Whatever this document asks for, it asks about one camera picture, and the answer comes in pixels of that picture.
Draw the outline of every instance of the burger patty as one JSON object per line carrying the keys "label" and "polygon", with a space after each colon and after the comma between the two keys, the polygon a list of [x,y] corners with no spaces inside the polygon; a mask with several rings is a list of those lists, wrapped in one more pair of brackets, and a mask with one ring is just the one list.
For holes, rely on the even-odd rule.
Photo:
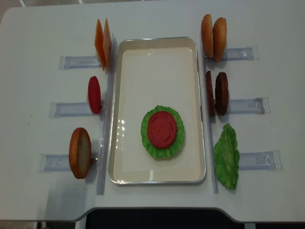
{"label": "burger patty", "polygon": [[205,81],[206,81],[206,90],[207,90],[207,93],[208,93],[209,113],[210,113],[210,116],[215,116],[211,71],[208,71],[206,73]]}
{"label": "burger patty", "polygon": [[216,78],[215,98],[218,115],[225,115],[229,104],[229,90],[227,75],[224,72],[220,72]]}

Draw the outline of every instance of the white tray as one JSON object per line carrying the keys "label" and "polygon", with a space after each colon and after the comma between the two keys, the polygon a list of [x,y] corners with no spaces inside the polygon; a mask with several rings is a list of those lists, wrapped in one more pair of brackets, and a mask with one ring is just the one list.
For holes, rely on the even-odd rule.
{"label": "white tray", "polygon": [[[109,176],[116,184],[197,183],[206,173],[195,42],[189,37],[120,44],[113,92]],[[141,122],[157,105],[176,110],[185,127],[178,156],[153,159]]]}

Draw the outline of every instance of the green lettuce leaf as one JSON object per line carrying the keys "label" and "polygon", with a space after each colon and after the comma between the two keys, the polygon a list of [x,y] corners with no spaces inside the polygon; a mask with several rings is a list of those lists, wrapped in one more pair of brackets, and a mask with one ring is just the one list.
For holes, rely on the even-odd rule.
{"label": "green lettuce leaf", "polygon": [[214,147],[216,176],[220,183],[228,189],[235,189],[238,180],[239,151],[237,149],[236,132],[226,124]]}
{"label": "green lettuce leaf", "polygon": [[[177,124],[177,134],[174,142],[167,147],[166,149],[159,149],[154,147],[147,134],[147,128],[148,128],[148,121],[150,117],[159,111],[167,111],[170,113],[173,118],[176,121]],[[181,150],[183,144],[184,144],[184,125],[183,121],[181,120],[180,115],[178,112],[176,112],[174,109],[166,106],[156,106],[151,111],[147,112],[147,114],[144,116],[142,124],[141,124],[141,136],[142,136],[142,144],[144,148],[147,150],[147,152],[155,159],[161,159],[161,158],[169,158],[172,156],[175,156],[179,151]]]}

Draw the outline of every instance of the plastic food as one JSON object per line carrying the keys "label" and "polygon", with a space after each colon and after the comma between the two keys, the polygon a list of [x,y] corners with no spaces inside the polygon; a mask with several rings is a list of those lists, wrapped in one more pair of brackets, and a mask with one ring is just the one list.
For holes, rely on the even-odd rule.
{"label": "plastic food", "polygon": [[104,53],[105,53],[107,69],[110,70],[111,36],[110,36],[107,18],[106,18],[105,27],[104,27],[103,49],[104,49]]}
{"label": "plastic food", "polygon": [[209,114],[212,117],[212,116],[215,116],[215,108],[214,108],[214,96],[213,96],[211,71],[208,71],[206,73],[205,82],[206,82],[206,91],[208,94]]}
{"label": "plastic food", "polygon": [[215,86],[216,111],[219,115],[225,115],[229,104],[228,79],[224,72],[220,72],[216,78]]}
{"label": "plastic food", "polygon": [[99,114],[102,108],[101,105],[101,88],[96,76],[93,76],[89,80],[88,85],[88,99],[92,113]]}
{"label": "plastic food", "polygon": [[227,21],[225,18],[218,18],[213,26],[214,59],[220,61],[224,54],[227,41]]}
{"label": "plastic food", "polygon": [[236,132],[230,124],[226,124],[214,147],[214,159],[217,179],[228,189],[236,188],[239,157]]}
{"label": "plastic food", "polygon": [[103,49],[103,29],[100,20],[97,20],[96,23],[96,29],[95,29],[95,39],[94,39],[94,46],[96,49],[96,52],[100,58],[101,65],[103,68],[103,71],[105,71],[105,66],[106,66],[106,59],[105,59],[105,53]]}
{"label": "plastic food", "polygon": [[177,125],[167,111],[154,113],[148,121],[147,134],[150,142],[157,148],[169,147],[175,140]]}
{"label": "plastic food", "polygon": [[77,179],[84,179],[91,164],[91,141],[88,132],[80,127],[73,131],[69,148],[69,164]]}
{"label": "plastic food", "polygon": [[213,58],[213,26],[210,14],[206,14],[201,22],[201,39],[205,54],[208,57]]}
{"label": "plastic food", "polygon": [[[160,111],[166,111],[170,113],[173,118],[176,121],[177,125],[177,134],[174,142],[167,148],[160,149],[155,147],[149,140],[148,138],[148,124],[151,116]],[[142,124],[141,124],[141,136],[142,136],[142,144],[144,148],[147,150],[147,152],[155,159],[162,159],[162,158],[169,158],[172,156],[175,156],[180,152],[182,149],[182,146],[184,144],[184,138],[185,138],[185,133],[184,133],[184,125],[183,121],[181,120],[180,115],[178,112],[173,110],[170,107],[166,106],[156,106],[154,109],[149,111],[143,118]]]}

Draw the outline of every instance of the red tomato slice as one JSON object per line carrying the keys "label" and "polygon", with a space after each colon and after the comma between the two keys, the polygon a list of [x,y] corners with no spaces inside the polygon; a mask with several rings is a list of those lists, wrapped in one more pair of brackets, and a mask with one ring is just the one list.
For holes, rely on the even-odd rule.
{"label": "red tomato slice", "polygon": [[147,134],[150,142],[157,148],[169,147],[175,140],[177,124],[167,111],[154,113],[148,121]]}
{"label": "red tomato slice", "polygon": [[89,80],[88,85],[88,99],[92,113],[99,114],[102,108],[101,106],[101,88],[96,76],[93,76]]}

